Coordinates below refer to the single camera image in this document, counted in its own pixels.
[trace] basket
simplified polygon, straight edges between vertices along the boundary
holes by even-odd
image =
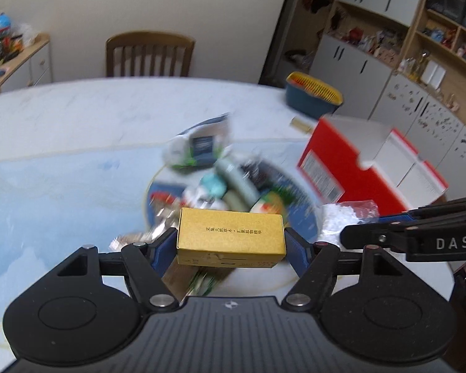
[[[343,104],[338,90],[298,71],[287,77],[286,95],[288,106],[314,119],[335,112]]]

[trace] metal screw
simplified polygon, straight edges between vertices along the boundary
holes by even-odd
[[[306,294],[294,293],[287,297],[287,303],[291,306],[302,307],[309,304],[311,298]]]
[[[169,294],[154,294],[150,298],[150,304],[155,307],[167,307],[174,303],[174,297]]]

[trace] gray ribbed panel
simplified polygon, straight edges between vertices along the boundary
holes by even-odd
[[[7,373],[453,373],[443,361],[400,369],[349,356],[307,315],[273,297],[191,297],[149,318],[137,340],[108,359],[60,369],[19,361]]]

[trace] small cardboard box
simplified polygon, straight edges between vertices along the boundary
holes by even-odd
[[[178,263],[224,268],[272,268],[286,255],[278,214],[183,208]]]
[[[391,126],[345,116],[324,116],[299,161],[321,199],[372,199],[381,216],[426,206],[447,183]]]

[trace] drawer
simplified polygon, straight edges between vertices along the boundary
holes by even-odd
[[[40,79],[36,82],[35,87],[38,85],[51,84],[51,83],[52,83],[52,74],[50,73],[50,69],[48,68],[42,74]]]
[[[26,88],[31,85],[31,59],[26,61],[22,66],[16,69],[15,72],[2,84],[1,92],[14,91],[20,88]]]
[[[49,57],[49,44],[43,46],[38,50],[31,60],[31,76],[33,84],[40,79],[40,77],[45,73],[45,71],[50,67],[50,57]]]

